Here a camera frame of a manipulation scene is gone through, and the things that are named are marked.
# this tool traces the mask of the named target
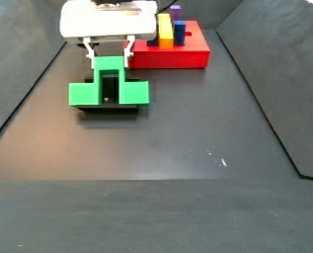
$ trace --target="green block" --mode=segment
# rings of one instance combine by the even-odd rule
[[[123,56],[96,56],[93,69],[124,71],[124,57]]]
[[[124,85],[120,89],[119,104],[144,105],[148,103],[150,103],[150,83],[147,81],[124,82]]]
[[[101,77],[118,75],[119,104],[144,105],[150,102],[150,84],[147,81],[127,82],[123,56],[96,56],[93,62],[93,82],[68,84],[69,106],[101,104]]]
[[[99,105],[99,92],[93,83],[68,84],[68,105]]]

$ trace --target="white mark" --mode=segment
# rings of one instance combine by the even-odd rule
[[[227,167],[227,164],[226,164],[226,162],[224,162],[224,159],[223,159],[223,158],[222,158],[222,163],[223,163],[224,167]]]

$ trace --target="toy block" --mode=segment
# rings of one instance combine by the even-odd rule
[[[158,24],[156,24],[156,37],[151,41],[147,41],[147,46],[158,46]]]
[[[118,77],[118,101],[123,105],[143,105],[150,102],[147,81],[127,81],[123,56],[96,56],[91,83],[68,84],[68,104],[72,107],[103,105],[103,77]]]
[[[184,21],[184,45],[172,49],[147,46],[146,41],[135,41],[130,68],[204,68],[208,63],[210,47],[196,21]]]
[[[172,49],[172,27],[167,13],[160,13],[158,17],[158,46],[159,49]]]
[[[184,21],[172,22],[174,45],[184,43]]]
[[[170,17],[171,17],[172,21],[176,21],[180,19],[180,6],[179,5],[170,6]]]
[[[93,83],[68,84],[68,105],[99,105],[100,94]]]
[[[148,104],[150,103],[150,85],[147,81],[124,82],[119,104]]]

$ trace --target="yellow block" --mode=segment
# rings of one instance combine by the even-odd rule
[[[167,13],[159,13],[158,18],[158,47],[159,49],[172,49],[172,27],[171,18]]]

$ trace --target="red box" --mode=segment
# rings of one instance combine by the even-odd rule
[[[204,68],[210,48],[196,21],[186,21],[184,45],[174,49],[147,46],[147,41],[135,41],[130,68]]]

